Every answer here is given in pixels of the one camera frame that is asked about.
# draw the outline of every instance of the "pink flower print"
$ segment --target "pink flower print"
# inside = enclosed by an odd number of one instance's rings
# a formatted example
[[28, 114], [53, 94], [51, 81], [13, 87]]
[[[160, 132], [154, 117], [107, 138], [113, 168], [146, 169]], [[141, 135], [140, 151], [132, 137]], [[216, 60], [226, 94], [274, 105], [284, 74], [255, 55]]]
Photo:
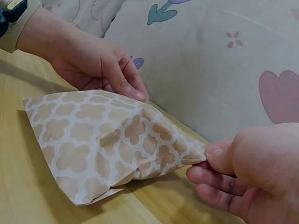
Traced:
[[46, 9], [47, 9], [48, 11], [50, 11], [50, 12], [53, 12], [53, 7], [52, 7], [52, 6], [48, 6], [48, 7], [46, 7]]
[[[232, 35], [230, 32], [227, 32], [227, 33], [226, 33], [226, 36], [227, 36], [229, 39], [237, 39], [237, 38], [239, 37], [239, 35], [240, 35], [240, 33], [239, 33], [238, 31], [235, 32], [234, 35]], [[243, 46], [243, 42], [240, 41], [240, 40], [236, 40], [235, 43], [236, 43], [237, 45], [241, 46], [241, 47]], [[230, 42], [228, 42], [228, 48], [232, 48], [233, 45], [234, 45], [234, 41], [233, 41], [233, 40], [230, 41]]]

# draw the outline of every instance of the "table surface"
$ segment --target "table surface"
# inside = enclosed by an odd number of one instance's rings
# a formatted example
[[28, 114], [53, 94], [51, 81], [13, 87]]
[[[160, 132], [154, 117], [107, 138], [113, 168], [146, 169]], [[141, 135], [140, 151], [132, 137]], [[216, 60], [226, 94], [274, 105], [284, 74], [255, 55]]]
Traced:
[[92, 205], [73, 205], [50, 174], [22, 103], [22, 98], [72, 90], [44, 60], [0, 51], [0, 224], [243, 223], [201, 201], [185, 176], [187, 167], [131, 182], [121, 193]]

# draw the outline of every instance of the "dark watch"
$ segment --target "dark watch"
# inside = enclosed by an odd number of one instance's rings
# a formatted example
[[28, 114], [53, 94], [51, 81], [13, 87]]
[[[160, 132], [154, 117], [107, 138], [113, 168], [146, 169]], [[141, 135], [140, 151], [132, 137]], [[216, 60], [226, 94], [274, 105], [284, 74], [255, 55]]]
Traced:
[[0, 8], [0, 38], [7, 32], [9, 23], [15, 23], [28, 7], [28, 0], [12, 0], [7, 8]]

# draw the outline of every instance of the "patterned paper bag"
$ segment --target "patterned paper bag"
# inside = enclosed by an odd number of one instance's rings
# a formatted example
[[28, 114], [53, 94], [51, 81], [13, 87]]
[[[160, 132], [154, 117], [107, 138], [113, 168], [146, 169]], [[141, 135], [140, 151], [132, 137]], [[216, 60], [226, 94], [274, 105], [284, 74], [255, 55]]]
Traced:
[[206, 159], [202, 143], [156, 108], [118, 94], [74, 91], [23, 102], [52, 175], [75, 205]]

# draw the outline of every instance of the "tulip print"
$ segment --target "tulip print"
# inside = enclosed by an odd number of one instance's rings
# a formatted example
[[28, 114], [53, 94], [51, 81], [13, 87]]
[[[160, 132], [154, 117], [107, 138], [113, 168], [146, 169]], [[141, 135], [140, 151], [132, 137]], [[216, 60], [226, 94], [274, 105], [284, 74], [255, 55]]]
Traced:
[[134, 65], [136, 66], [136, 68], [140, 69], [144, 64], [144, 59], [142, 57], [138, 57], [138, 58], [135, 58], [133, 60], [133, 62], [134, 62]]
[[167, 21], [178, 13], [177, 10], [168, 10], [167, 9], [172, 4], [181, 4], [191, 0], [168, 0], [160, 9], [158, 9], [158, 4], [154, 4], [148, 14], [148, 25], [153, 24], [154, 22], [164, 22]]
[[287, 70], [276, 76], [265, 71], [259, 80], [259, 91], [274, 124], [299, 122], [299, 76], [295, 72]]
[[291, 8], [291, 14], [295, 20], [299, 21], [299, 8]]

